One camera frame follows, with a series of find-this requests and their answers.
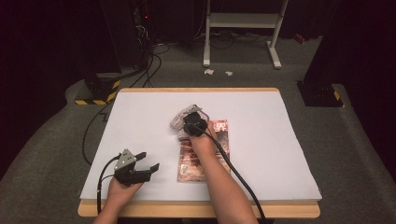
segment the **dark curtain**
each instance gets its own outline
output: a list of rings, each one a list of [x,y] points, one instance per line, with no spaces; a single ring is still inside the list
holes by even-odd
[[[364,131],[394,179],[395,9],[391,0],[341,1],[304,78],[345,86]]]
[[[1,1],[0,148],[3,177],[35,131],[65,105],[81,79],[64,38],[59,1]]]

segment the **wire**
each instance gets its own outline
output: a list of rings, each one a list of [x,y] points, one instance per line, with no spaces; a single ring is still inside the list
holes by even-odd
[[[211,133],[207,133],[206,131],[198,128],[197,126],[195,126],[192,123],[189,123],[192,127],[198,129],[200,132],[204,133],[206,136],[208,136],[216,145],[216,147],[219,149],[219,152],[221,154],[221,156],[223,157],[223,159],[225,160],[225,162],[227,163],[227,165],[231,168],[231,170],[233,171],[233,173],[236,175],[236,177],[238,177],[238,179],[241,181],[241,183],[244,185],[244,187],[247,189],[247,191],[249,192],[249,194],[251,195],[251,197],[253,198],[253,201],[255,202],[255,204],[257,205],[257,208],[259,209],[259,213],[260,216],[262,217],[262,220],[264,221],[264,223],[266,222],[266,218],[264,215],[264,212],[262,211],[262,206],[260,205],[259,200],[257,199],[256,195],[254,194],[253,190],[251,189],[251,187],[248,185],[248,183],[245,181],[245,179],[238,173],[238,171],[236,171],[235,167],[233,167],[233,164],[231,163],[230,159],[228,158],[227,154],[225,153],[224,149],[221,146],[221,143],[218,142],[218,140],[216,140]]]
[[[199,26],[199,29],[198,29],[197,33],[195,34],[194,38],[196,38],[198,36],[198,34],[200,33],[200,31],[202,29],[202,26],[204,25],[206,4],[207,4],[207,1],[204,0],[204,6],[203,6],[204,9],[202,10],[201,25]]]
[[[120,156],[121,156],[121,154],[119,154],[118,156],[116,156],[113,159],[111,159],[110,161],[108,161],[107,164],[105,165],[105,167],[103,168],[102,173],[99,176],[97,197],[96,197],[96,208],[98,211],[98,215],[100,212],[102,212],[102,181],[111,176],[111,175],[108,175],[105,178],[103,178],[103,175],[105,174],[105,170],[107,169],[107,166],[110,165],[111,162],[118,160],[120,158]]]
[[[88,124],[87,128],[85,129],[84,135],[82,136],[82,156],[84,157],[84,161],[87,162],[89,165],[92,165],[92,162],[90,162],[87,158],[87,155],[85,154],[85,139],[87,138],[87,133],[88,130],[90,129],[93,121],[96,119],[96,117],[98,117],[99,115],[103,115],[104,113],[102,113],[102,111],[104,111],[109,105],[111,105],[114,102],[114,100],[111,100],[111,102],[109,102],[107,105],[105,105],[102,109],[100,109],[95,116],[93,116],[93,118],[91,119],[90,123]]]
[[[156,55],[156,54],[152,54],[151,56],[156,57],[156,58],[160,61],[160,64],[158,65],[157,69],[155,69],[155,71],[154,71],[150,76],[149,76],[149,73],[148,73],[148,79],[147,79],[147,80],[145,81],[145,83],[143,84],[143,87],[146,87],[146,84],[149,84],[150,87],[153,87],[152,84],[151,84],[151,82],[150,82],[150,80],[151,80],[151,78],[158,72],[158,70],[161,68],[161,65],[163,64],[163,60],[161,60],[160,56],[158,56],[158,55]]]
[[[150,67],[151,67],[151,64],[152,64],[152,59],[151,59],[151,62],[150,62],[150,64],[148,64],[148,63],[146,63],[145,64],[145,66],[143,66],[146,70],[145,70],[145,73],[143,73],[129,88],[132,88],[146,73],[147,73],[147,71],[150,69]],[[117,77],[117,78],[119,78],[119,79],[121,79],[121,78],[124,78],[124,77],[130,77],[130,76],[134,76],[134,75],[137,75],[138,73],[137,72],[139,72],[139,73],[141,73],[142,71],[143,71],[143,69],[139,69],[138,71],[135,71],[135,72],[132,72],[132,73],[130,73],[130,74],[125,74],[125,75],[123,75],[123,76],[121,76],[121,77]],[[85,129],[85,132],[84,132],[84,135],[83,135],[83,137],[82,137],[82,146],[81,146],[81,151],[82,151],[82,156],[83,156],[83,158],[84,158],[84,161],[85,162],[87,162],[89,165],[92,165],[92,162],[91,161],[89,161],[88,160],[88,158],[87,158],[87,155],[86,155],[86,153],[85,153],[85,141],[86,141],[86,138],[87,138],[87,133],[88,133],[88,130],[90,129],[90,127],[91,127],[91,125],[92,125],[92,123],[93,123],[93,121],[99,116],[99,115],[105,115],[104,116],[104,119],[103,119],[103,121],[106,121],[107,120],[107,113],[103,113],[103,111],[108,107],[108,106],[110,106],[112,103],[114,102],[114,99],[113,100],[111,100],[110,102],[108,102],[102,109],[100,109],[96,114],[95,114],[95,116],[93,116],[93,118],[91,119],[91,121],[90,121],[90,123],[88,124],[88,126],[87,126],[87,128]]]

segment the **forearm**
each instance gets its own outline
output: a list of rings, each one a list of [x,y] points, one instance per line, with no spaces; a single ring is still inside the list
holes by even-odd
[[[116,224],[119,217],[119,209],[112,207],[111,204],[103,208],[103,211],[98,215],[92,224]]]
[[[219,223],[257,223],[251,204],[214,155],[201,155],[210,199]]]

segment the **gray carpet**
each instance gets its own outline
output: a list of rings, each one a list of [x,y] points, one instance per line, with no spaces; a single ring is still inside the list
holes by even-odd
[[[319,39],[303,45],[279,39],[282,69],[275,70],[264,42],[212,48],[212,76],[204,75],[202,46],[159,46],[163,60],[151,80],[154,87],[276,87],[311,172],[322,190],[321,215],[315,219],[280,219],[276,223],[396,223],[396,186],[370,144],[341,85],[341,108],[306,107],[296,86],[310,64]],[[217,47],[226,42],[213,41]],[[150,72],[158,66],[154,63]],[[226,71],[233,72],[227,76]],[[137,77],[121,82],[130,86]],[[136,86],[140,87],[144,79]],[[26,143],[0,183],[0,223],[90,223],[79,217],[79,193],[90,166],[81,154],[82,136],[101,105],[75,105],[82,81],[65,93],[68,105]],[[99,116],[86,138],[92,160],[106,123]],[[179,219],[131,219],[130,223],[181,223]]]

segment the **metal stand leg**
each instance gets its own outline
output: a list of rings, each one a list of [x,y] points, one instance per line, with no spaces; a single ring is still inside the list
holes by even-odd
[[[207,0],[204,67],[210,66],[210,0]]]
[[[286,6],[288,5],[288,2],[289,2],[289,0],[283,1],[282,7],[279,12],[279,16],[277,17],[276,28],[274,30],[273,38],[271,41],[267,41],[267,47],[270,51],[271,58],[274,63],[274,67],[276,69],[280,69],[282,67],[282,65],[280,64],[280,60],[277,57],[277,53],[275,50],[275,44],[276,44],[277,36],[279,35],[280,26],[282,25],[283,18],[285,17],[285,11],[286,11]]]

